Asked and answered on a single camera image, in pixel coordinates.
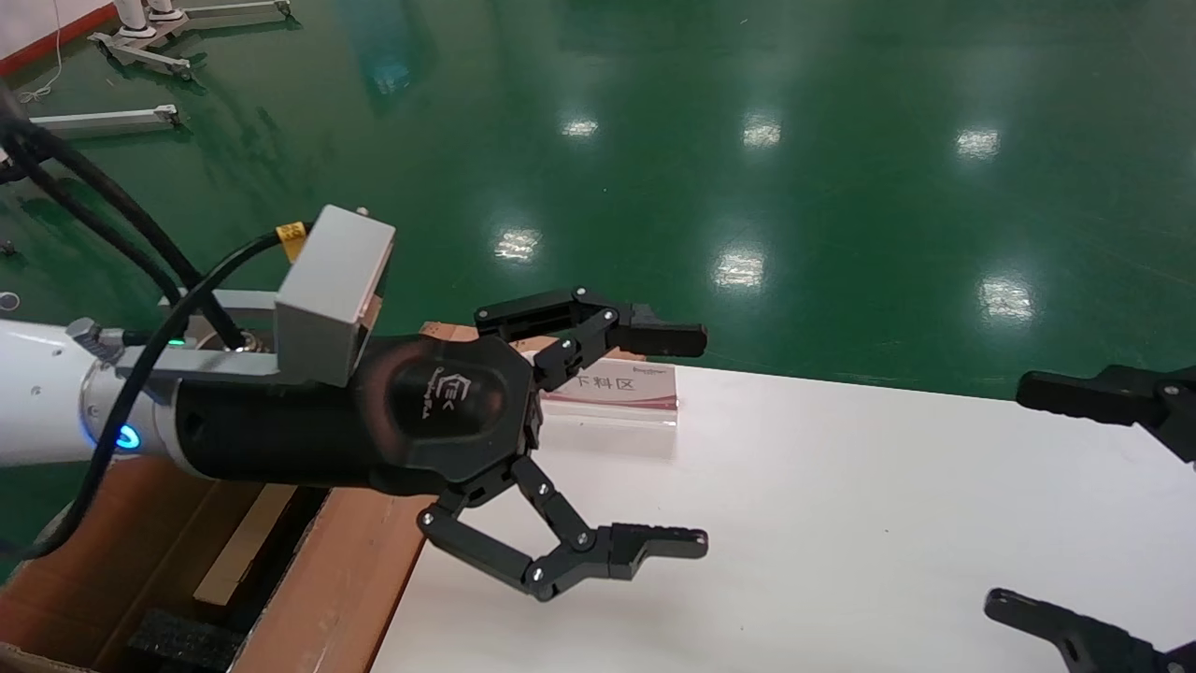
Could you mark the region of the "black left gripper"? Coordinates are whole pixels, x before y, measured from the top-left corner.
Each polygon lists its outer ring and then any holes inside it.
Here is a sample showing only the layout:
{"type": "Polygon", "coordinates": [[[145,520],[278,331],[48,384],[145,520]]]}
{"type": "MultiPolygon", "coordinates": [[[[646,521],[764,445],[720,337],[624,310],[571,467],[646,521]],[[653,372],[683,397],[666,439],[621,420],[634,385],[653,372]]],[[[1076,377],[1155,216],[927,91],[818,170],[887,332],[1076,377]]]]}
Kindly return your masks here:
{"type": "Polygon", "coordinates": [[[475,312],[475,328],[481,339],[372,341],[343,387],[185,380],[176,396],[185,464],[221,481],[443,492],[417,518],[426,540],[541,602],[582,580],[635,579],[648,558],[704,558],[702,530],[591,527],[526,455],[538,446],[538,388],[554,392],[615,350],[700,357],[704,325],[576,287],[492,304],[475,312]],[[547,336],[557,339],[533,366],[508,345],[547,336]],[[550,552],[533,558],[462,524],[470,494],[505,487],[518,487],[556,537],[550,552]]]}

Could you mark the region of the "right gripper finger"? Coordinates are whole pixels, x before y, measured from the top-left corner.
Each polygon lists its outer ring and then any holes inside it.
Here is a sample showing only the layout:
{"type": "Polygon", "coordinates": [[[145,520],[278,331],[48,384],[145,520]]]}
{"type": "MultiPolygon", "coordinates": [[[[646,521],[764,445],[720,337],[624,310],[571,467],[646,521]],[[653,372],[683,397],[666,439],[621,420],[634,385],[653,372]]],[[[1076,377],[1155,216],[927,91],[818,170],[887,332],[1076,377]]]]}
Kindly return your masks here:
{"type": "Polygon", "coordinates": [[[1145,371],[1110,365],[1088,379],[1030,371],[1020,378],[1014,400],[1099,424],[1141,426],[1171,454],[1195,463],[1195,367],[1145,371]]]}
{"type": "Polygon", "coordinates": [[[1195,643],[1159,651],[1148,640],[1070,608],[1008,589],[984,600],[991,620],[1055,646],[1069,672],[1192,672],[1195,643]]]}

